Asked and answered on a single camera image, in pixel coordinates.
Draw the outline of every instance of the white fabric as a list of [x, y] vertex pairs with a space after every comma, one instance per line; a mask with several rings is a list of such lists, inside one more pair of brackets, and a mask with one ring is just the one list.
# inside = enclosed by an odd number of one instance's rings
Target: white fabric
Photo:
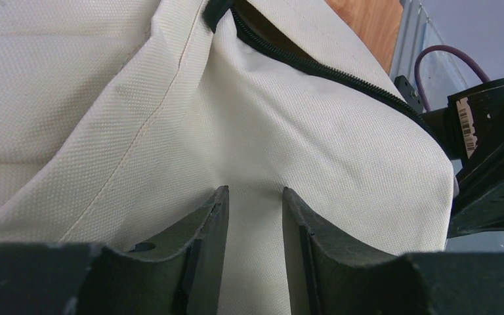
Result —
[[[250, 1], [398, 95], [322, 0]], [[0, 240], [144, 240], [228, 184], [220, 314], [289, 314], [281, 191], [393, 254], [443, 249], [453, 169], [366, 95], [214, 35], [206, 0], [0, 1]]]

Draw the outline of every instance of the zipper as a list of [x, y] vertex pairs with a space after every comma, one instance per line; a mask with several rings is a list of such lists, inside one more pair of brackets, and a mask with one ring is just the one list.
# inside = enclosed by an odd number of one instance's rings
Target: zipper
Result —
[[411, 120], [416, 122], [422, 129], [424, 129], [432, 138], [437, 141], [434, 133], [430, 127], [426, 124], [424, 119], [406, 102], [398, 98], [397, 96], [389, 93], [388, 91], [371, 84], [363, 79], [350, 75], [348, 73], [342, 72], [341, 70], [328, 67], [323, 65], [314, 59], [309, 59], [301, 56], [297, 56], [291, 52], [285, 51], [278, 47], [273, 46], [268, 41], [256, 34], [241, 18], [241, 16], [236, 12], [235, 9], [231, 8], [231, 13], [235, 21], [237, 28], [237, 36], [247, 45], [255, 49], [256, 51], [270, 57], [274, 60], [283, 62], [300, 72], [304, 72], [308, 75], [313, 75], [316, 77], [322, 77], [330, 81], [334, 81], [350, 87], [358, 92], [372, 97], [383, 104], [395, 109], [401, 114], [409, 117]]

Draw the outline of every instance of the cable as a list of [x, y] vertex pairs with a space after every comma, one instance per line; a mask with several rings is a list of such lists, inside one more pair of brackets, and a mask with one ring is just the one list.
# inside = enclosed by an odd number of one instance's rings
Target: cable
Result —
[[453, 54], [457, 56], [459, 59], [464, 61], [474, 73], [482, 80], [483, 83], [490, 82], [490, 78], [484, 73], [484, 70], [480, 68], [480, 66], [467, 54], [456, 49], [455, 47], [447, 46], [447, 45], [435, 45], [430, 46], [424, 49], [414, 62], [414, 81], [416, 82], [416, 86], [418, 87], [418, 94], [420, 94], [420, 99], [422, 99], [422, 105], [424, 105], [424, 109], [429, 112], [430, 104], [428, 104], [428, 99], [426, 98], [426, 92], [424, 92], [424, 88], [422, 87], [422, 80], [420, 80], [420, 61], [424, 56], [431, 53], [432, 51], [444, 51], [446, 53]]

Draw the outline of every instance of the screw hole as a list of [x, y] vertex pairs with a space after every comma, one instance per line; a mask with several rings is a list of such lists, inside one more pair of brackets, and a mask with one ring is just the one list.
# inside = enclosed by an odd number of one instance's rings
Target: screw hole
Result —
[[145, 251], [151, 251], [152, 249], [156, 248], [156, 245], [154, 243], [150, 242], [144, 242], [144, 243], [138, 243], [132, 247], [132, 249], [129, 251], [129, 253], [142, 253]]

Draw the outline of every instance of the label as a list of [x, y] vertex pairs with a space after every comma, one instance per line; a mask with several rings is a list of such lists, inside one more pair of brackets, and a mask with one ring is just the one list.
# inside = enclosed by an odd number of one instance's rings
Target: label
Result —
[[474, 135], [474, 118], [469, 106], [468, 98], [461, 98], [457, 101], [457, 113], [459, 113], [459, 121], [461, 121], [461, 130], [463, 131], [463, 139], [465, 141], [465, 149], [467, 156], [470, 158], [476, 149], [476, 141], [478, 138]]

